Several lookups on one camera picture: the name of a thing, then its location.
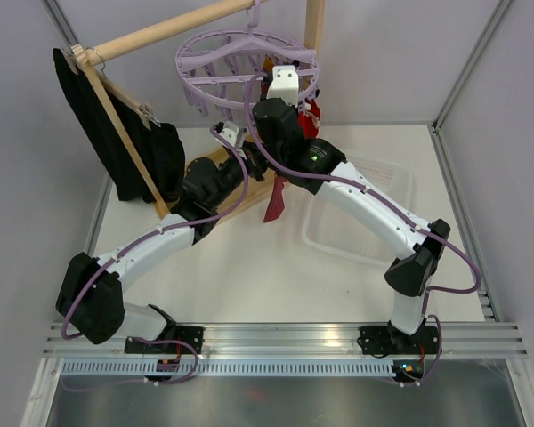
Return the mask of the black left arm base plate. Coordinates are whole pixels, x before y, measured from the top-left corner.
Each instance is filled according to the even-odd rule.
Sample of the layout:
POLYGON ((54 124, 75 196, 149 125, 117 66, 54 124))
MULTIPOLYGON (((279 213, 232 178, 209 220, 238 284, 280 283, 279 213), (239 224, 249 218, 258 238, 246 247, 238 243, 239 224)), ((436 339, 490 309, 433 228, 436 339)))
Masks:
MULTIPOLYGON (((157 338, 156 341, 179 341, 191 346, 197 354, 201 353, 202 344, 204 342, 205 328, 201 326, 174 326, 165 329, 157 338)), ((125 354, 162 354, 162 355, 176 355, 177 352, 183 354, 191 354, 191 351, 186 347, 176 343, 143 343, 138 340, 128 338, 125 342, 125 354)))

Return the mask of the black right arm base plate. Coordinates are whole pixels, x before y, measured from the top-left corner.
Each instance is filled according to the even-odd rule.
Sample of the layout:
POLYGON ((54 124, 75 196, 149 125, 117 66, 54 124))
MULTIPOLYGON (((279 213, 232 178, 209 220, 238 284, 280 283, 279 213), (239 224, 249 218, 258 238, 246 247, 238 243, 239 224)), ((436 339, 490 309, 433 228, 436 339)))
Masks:
POLYGON ((362 326, 357 344, 364 355, 384 358, 392 355, 433 355, 440 343, 436 326, 422 325, 414 334, 405 334, 392 325, 362 326))

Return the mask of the purple round clip hanger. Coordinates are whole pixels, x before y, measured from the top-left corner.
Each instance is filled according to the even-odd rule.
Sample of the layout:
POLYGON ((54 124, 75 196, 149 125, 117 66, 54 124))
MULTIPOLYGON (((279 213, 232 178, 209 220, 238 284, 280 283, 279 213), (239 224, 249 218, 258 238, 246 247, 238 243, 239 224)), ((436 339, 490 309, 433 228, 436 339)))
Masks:
POLYGON ((261 3, 247 9, 244 28, 218 28, 199 33, 178 49, 175 65, 186 100, 203 117, 215 107, 227 120, 242 110, 246 84, 262 72, 269 55, 278 65, 294 65, 299 76, 298 108, 320 94, 317 53, 296 40, 258 28, 261 3))

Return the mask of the maroon purple striped sock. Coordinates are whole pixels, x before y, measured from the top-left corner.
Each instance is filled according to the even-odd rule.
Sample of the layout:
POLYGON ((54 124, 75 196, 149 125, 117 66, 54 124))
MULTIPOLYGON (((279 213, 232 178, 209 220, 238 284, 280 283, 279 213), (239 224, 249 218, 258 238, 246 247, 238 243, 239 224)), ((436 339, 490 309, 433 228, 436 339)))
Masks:
POLYGON ((264 73, 263 81, 261 82, 261 98, 266 99, 267 93, 272 82, 272 71, 275 66, 274 61, 269 55, 266 55, 263 60, 262 72, 264 73))

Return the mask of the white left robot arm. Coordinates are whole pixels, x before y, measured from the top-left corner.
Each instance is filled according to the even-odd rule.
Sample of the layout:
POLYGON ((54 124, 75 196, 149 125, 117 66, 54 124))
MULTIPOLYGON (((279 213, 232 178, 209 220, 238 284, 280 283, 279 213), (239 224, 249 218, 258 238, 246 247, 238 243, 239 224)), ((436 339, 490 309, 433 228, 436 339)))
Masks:
POLYGON ((207 236, 224 215, 220 205, 240 185, 262 181, 266 170, 265 157, 250 142, 244 143, 241 154, 230 154, 219 165, 207 157, 198 158, 188 165, 176 204, 154 227, 97 257, 74 256, 56 302, 64 318, 62 337, 83 336, 100 344, 124 334, 142 338, 157 353, 170 351, 176 341, 172 317, 154 304, 126 303, 126 289, 207 236))

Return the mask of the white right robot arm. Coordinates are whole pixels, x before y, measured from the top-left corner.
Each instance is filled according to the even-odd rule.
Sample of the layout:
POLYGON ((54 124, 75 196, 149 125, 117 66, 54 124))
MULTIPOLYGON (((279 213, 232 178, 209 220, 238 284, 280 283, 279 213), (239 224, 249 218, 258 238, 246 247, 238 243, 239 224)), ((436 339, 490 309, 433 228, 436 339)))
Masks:
POLYGON ((393 290, 388 339, 396 350, 411 350, 421 339, 425 288, 437 270, 449 224, 411 214, 376 189, 333 144, 306 137, 296 108, 281 98, 247 107, 246 117, 272 169, 347 212, 393 250, 394 260, 384 274, 393 290))

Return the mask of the red sock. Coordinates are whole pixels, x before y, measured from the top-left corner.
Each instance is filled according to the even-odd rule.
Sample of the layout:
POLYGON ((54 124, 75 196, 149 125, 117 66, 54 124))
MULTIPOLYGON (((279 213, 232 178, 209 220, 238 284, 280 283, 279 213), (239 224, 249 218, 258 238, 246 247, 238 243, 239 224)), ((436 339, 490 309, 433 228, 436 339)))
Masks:
POLYGON ((315 100, 305 102, 304 109, 299 113, 299 125, 303 129, 304 137, 314 139, 320 131, 321 111, 315 100))

